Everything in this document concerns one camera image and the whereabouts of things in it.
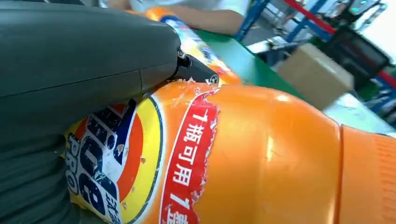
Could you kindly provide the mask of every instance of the tide logo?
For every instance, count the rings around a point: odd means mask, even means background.
[[[72,127],[67,140],[66,177],[73,202],[115,224],[144,216],[156,191],[164,146],[153,98],[96,112]]]

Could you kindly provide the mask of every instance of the orange bottle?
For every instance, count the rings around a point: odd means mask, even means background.
[[[165,22],[179,34],[181,49],[196,57],[200,62],[215,71],[220,84],[241,84],[242,81],[227,65],[225,65],[187,25],[178,19],[170,10],[155,7],[146,11],[145,16],[154,21]]]
[[[284,92],[172,82],[66,136],[72,199],[108,222],[396,220],[396,140]]]

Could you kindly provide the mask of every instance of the green workbench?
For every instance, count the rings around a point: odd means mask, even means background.
[[[195,33],[241,77],[243,83],[282,90],[303,99],[301,94],[266,63],[232,37],[202,30],[196,30]]]

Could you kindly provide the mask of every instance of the torn label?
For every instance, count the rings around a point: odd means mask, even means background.
[[[165,176],[160,224],[199,223],[198,214],[192,205],[204,192],[207,157],[219,114],[218,107],[206,98],[218,90],[197,95],[190,102],[180,124]]]

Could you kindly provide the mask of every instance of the dark gray tool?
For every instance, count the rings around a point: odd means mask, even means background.
[[[174,77],[214,72],[181,56],[164,23],[121,11],[0,2],[0,223],[77,223],[63,133]]]

